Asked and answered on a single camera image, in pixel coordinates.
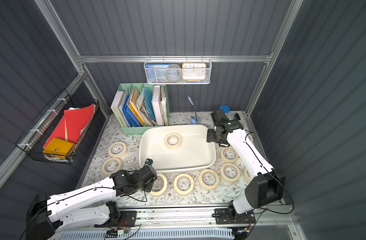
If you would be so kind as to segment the masking tape roll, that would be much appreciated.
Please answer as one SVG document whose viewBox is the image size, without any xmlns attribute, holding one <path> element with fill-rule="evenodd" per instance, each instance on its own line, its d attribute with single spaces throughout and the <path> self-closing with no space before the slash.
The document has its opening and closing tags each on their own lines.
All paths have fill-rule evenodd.
<svg viewBox="0 0 366 240">
<path fill-rule="evenodd" d="M 189 195 L 194 189 L 194 180 L 191 175 L 178 175 L 174 180 L 174 189 L 181 196 Z"/>
<path fill-rule="evenodd" d="M 169 134 L 165 138 L 165 145 L 170 150 L 178 149 L 182 145 L 182 138 L 176 133 Z"/>
<path fill-rule="evenodd" d="M 122 169 L 123 163 L 119 158 L 110 158 L 102 164 L 102 172 L 108 177 Z"/>
<path fill-rule="evenodd" d="M 168 181 L 164 174 L 157 173 L 157 179 L 153 182 L 153 188 L 150 195 L 153 197 L 161 196 L 168 187 Z"/>
<path fill-rule="evenodd" d="M 233 163 L 225 163 L 220 168 L 220 177 L 225 183 L 235 183 L 240 178 L 240 170 Z"/>
<path fill-rule="evenodd" d="M 239 159 L 239 155 L 233 147 L 221 148 L 220 159 L 224 163 L 235 163 Z"/>
<path fill-rule="evenodd" d="M 113 158 L 124 158 L 127 155 L 128 148 L 124 142 L 113 143 L 108 150 L 108 153 Z"/>
<path fill-rule="evenodd" d="M 198 180 L 201 188 L 207 191 L 215 190 L 219 184 L 218 174 L 211 169 L 202 170 Z"/>
<path fill-rule="evenodd" d="M 242 172 L 242 177 L 244 179 L 244 181 L 249 184 L 251 182 L 251 178 L 249 176 L 249 172 L 247 170 L 247 168 L 244 168 L 243 172 Z"/>
<path fill-rule="evenodd" d="M 248 135 L 247 136 L 249 138 L 249 140 L 253 143 L 253 136 L 252 135 Z"/>
</svg>

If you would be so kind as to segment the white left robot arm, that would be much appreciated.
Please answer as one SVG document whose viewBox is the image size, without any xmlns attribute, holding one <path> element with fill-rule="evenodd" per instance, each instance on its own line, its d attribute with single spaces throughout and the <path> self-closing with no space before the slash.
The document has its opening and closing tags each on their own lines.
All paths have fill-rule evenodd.
<svg viewBox="0 0 366 240">
<path fill-rule="evenodd" d="M 127 227 L 129 221 L 112 199 L 131 197 L 138 191 L 149 193 L 157 178 L 153 160 L 146 159 L 139 170 L 119 170 L 95 184 L 68 193 L 37 194 L 26 213 L 26 228 L 21 236 L 27 240 L 47 240 L 67 228 Z"/>
</svg>

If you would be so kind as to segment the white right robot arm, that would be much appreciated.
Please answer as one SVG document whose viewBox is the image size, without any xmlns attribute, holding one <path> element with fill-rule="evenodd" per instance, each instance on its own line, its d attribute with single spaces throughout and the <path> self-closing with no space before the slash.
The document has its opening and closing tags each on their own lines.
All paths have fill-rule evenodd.
<svg viewBox="0 0 366 240">
<path fill-rule="evenodd" d="M 214 129 L 207 131 L 206 141 L 217 143 L 224 150 L 232 147 L 249 174 L 250 182 L 244 193 L 229 202 L 224 214 L 214 214 L 217 218 L 225 218 L 227 222 L 237 223 L 253 210 L 281 200 L 285 175 L 283 171 L 275 170 L 259 153 L 248 137 L 249 132 L 239 120 L 229 120 L 224 110 L 216 110 L 210 116 Z"/>
</svg>

